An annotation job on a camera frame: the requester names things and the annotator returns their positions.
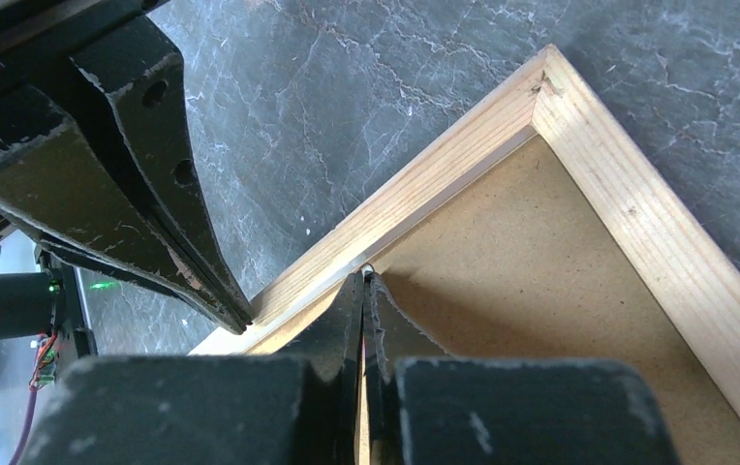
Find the wooden picture frame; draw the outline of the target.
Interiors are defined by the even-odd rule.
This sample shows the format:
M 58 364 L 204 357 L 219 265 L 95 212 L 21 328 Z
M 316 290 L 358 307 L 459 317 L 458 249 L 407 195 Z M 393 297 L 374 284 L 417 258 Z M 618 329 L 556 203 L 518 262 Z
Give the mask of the wooden picture frame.
M 254 297 L 199 355 L 277 351 L 343 280 L 533 138 L 543 139 L 740 418 L 740 272 L 555 46 L 518 68 Z

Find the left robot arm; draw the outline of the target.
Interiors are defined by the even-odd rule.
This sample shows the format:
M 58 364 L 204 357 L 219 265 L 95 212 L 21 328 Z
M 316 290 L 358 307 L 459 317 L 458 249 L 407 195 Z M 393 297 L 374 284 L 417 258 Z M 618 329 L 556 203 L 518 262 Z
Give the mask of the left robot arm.
M 254 311 L 198 180 L 184 61 L 153 1 L 0 1 L 0 224 L 40 270 L 0 275 L 0 340 L 86 341 L 74 267 L 179 299 L 234 333 Z

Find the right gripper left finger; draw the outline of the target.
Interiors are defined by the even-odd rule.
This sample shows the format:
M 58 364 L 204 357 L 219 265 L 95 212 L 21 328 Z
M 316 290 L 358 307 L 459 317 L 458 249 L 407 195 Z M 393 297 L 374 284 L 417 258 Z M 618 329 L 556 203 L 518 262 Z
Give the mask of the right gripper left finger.
M 25 464 L 353 464 L 364 278 L 270 356 L 91 356 Z

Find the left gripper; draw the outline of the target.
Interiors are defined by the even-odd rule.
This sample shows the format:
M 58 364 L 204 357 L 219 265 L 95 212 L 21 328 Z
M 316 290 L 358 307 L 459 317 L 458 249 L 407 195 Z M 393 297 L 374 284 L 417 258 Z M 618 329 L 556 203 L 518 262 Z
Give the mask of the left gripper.
M 198 180 L 182 53 L 148 17 L 161 5 L 0 1 L 0 214 L 60 260 L 238 334 L 253 310 Z

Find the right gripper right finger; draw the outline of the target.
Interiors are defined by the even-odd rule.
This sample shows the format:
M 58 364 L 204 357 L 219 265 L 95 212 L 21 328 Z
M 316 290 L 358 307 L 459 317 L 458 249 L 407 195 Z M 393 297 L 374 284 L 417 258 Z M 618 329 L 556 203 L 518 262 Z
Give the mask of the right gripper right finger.
M 364 277 L 374 464 L 676 464 L 657 399 L 606 358 L 452 356 Z

